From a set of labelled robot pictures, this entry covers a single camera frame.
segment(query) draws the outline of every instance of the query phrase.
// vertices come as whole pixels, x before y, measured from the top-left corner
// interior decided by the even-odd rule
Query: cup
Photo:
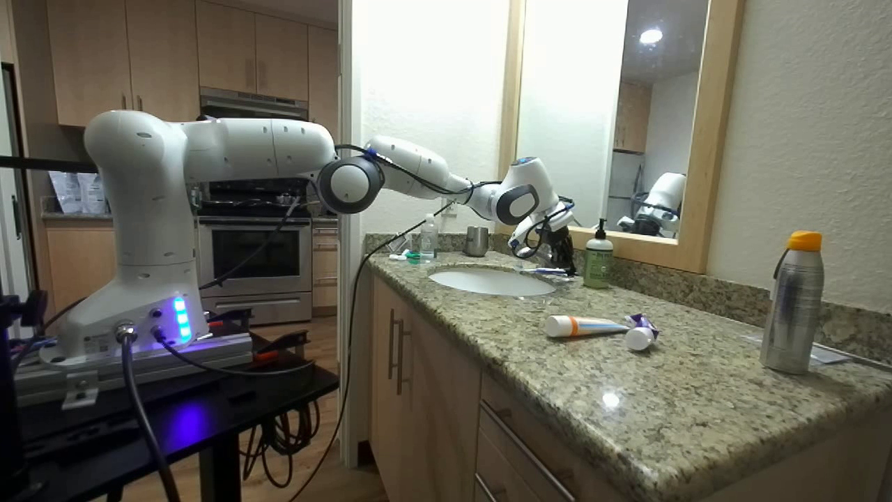
[[[492,247],[492,228],[486,226],[468,226],[465,232],[465,253],[483,257]]]

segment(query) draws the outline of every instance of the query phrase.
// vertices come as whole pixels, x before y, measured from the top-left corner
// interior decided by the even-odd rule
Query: toothpaste tube
[[[543,332],[552,341],[566,341],[566,338],[619,334],[619,332],[628,332],[628,325],[608,317],[550,315],[543,320]]]

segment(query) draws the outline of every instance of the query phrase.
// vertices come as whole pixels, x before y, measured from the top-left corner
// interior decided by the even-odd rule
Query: white sink
[[[525,275],[511,268],[481,268],[481,265],[456,265],[429,272],[433,281],[465,289],[477,296],[550,296],[555,292],[552,281],[538,275]]]

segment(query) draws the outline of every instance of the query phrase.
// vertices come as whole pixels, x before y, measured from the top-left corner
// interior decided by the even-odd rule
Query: light fixture
[[[660,27],[648,27],[648,31],[642,31],[640,44],[655,46],[660,38],[663,38]]]

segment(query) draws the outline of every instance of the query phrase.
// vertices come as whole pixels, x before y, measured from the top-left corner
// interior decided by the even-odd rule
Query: cabinet
[[[17,60],[17,38],[12,27],[12,0],[0,0],[0,60]]]
[[[493,380],[483,380],[477,434],[477,490],[483,498],[626,498],[608,479],[564,445],[509,395]]]
[[[372,451],[387,498],[472,498],[477,366],[375,278]]]
[[[337,131],[337,32],[330,27],[311,27],[311,119]]]
[[[337,226],[313,228],[313,310],[337,310]]]
[[[63,126],[107,108],[199,116],[196,6],[187,0],[50,0]]]
[[[617,105],[617,149],[645,149],[651,119],[651,83],[623,80]]]
[[[113,219],[46,219],[53,311],[90,296],[118,271]]]
[[[199,3],[199,80],[209,88],[308,101],[308,25]]]

